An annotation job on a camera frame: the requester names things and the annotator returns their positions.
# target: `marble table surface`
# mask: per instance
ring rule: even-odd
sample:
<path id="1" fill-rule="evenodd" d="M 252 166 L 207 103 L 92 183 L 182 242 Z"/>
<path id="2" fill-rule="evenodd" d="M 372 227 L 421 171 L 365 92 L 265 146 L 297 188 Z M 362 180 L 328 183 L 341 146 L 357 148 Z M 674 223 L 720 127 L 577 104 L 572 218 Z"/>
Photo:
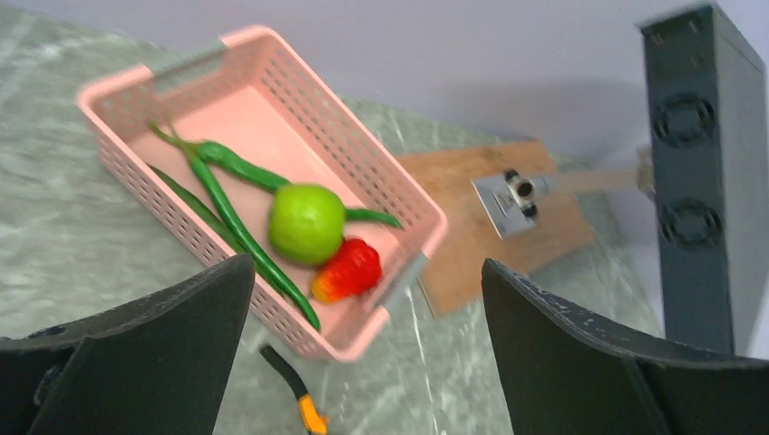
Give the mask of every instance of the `marble table surface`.
<path id="1" fill-rule="evenodd" d="M 202 265 L 104 170 L 74 105 L 78 88 L 167 51 L 0 6 L 0 335 L 21 337 L 160 290 Z M 495 138 L 354 99 L 392 150 Z M 558 157 L 562 168 L 578 163 Z M 579 198 L 598 241 L 533 278 L 623 324 L 659 334 L 605 198 Z M 482 303 L 435 321 L 418 288 L 354 364 L 299 361 L 250 316 L 215 433 L 304 433 L 265 341 L 305 377 L 336 435 L 511 433 Z"/>

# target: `pink plastic basket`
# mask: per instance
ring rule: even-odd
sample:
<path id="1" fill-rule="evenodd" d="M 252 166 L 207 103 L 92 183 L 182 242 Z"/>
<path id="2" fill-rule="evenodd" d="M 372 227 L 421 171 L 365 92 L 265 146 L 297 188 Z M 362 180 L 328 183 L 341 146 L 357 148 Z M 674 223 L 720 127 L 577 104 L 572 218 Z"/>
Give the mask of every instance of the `pink plastic basket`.
<path id="1" fill-rule="evenodd" d="M 403 231 L 348 224 L 347 234 L 379 251 L 384 279 L 368 294 L 336 304 L 311 299 L 321 333 L 257 277 L 251 309 L 306 358 L 359 358 L 389 319 L 394 295 L 419 275 L 447 231 L 438 206 L 268 28 L 249 27 L 198 53 L 90 83 L 78 103 L 107 170 L 206 266 L 234 252 L 149 168 L 166 172 L 214 209 L 181 154 L 148 131 L 149 120 L 171 118 L 184 138 L 217 140 L 294 182 L 329 187 L 349 207 L 386 210 L 401 220 Z M 272 197 L 214 172 L 254 238 L 309 295 L 313 271 L 294 267 L 269 249 L 265 218 Z"/>

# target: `dark gray box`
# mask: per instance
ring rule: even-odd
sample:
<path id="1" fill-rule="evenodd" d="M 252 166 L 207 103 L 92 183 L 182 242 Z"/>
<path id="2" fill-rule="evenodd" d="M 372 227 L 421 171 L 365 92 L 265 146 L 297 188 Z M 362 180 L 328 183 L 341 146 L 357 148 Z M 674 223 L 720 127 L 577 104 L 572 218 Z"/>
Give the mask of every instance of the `dark gray box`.
<path id="1" fill-rule="evenodd" d="M 666 335 L 745 354 L 769 271 L 764 63 L 717 5 L 640 28 Z"/>

